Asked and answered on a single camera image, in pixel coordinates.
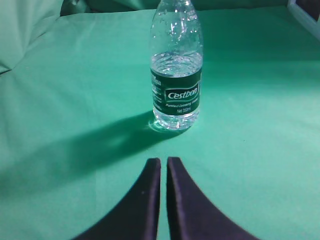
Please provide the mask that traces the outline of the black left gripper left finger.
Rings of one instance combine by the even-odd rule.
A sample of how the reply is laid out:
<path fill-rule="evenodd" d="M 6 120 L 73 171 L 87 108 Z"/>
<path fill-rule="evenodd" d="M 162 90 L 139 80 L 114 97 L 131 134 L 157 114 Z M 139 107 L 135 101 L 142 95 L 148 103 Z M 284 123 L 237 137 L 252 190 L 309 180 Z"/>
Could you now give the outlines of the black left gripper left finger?
<path fill-rule="evenodd" d="M 76 240 L 155 240 L 160 213 L 161 161 L 149 158 L 126 195 Z"/>

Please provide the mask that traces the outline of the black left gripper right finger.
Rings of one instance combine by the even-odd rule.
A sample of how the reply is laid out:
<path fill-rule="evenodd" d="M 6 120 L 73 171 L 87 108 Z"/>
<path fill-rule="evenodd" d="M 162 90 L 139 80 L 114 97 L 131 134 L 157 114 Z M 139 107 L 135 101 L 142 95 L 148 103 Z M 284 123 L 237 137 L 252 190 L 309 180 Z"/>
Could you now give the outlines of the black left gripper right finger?
<path fill-rule="evenodd" d="M 172 240 L 256 240 L 196 185 L 179 157 L 167 159 L 166 209 Z"/>

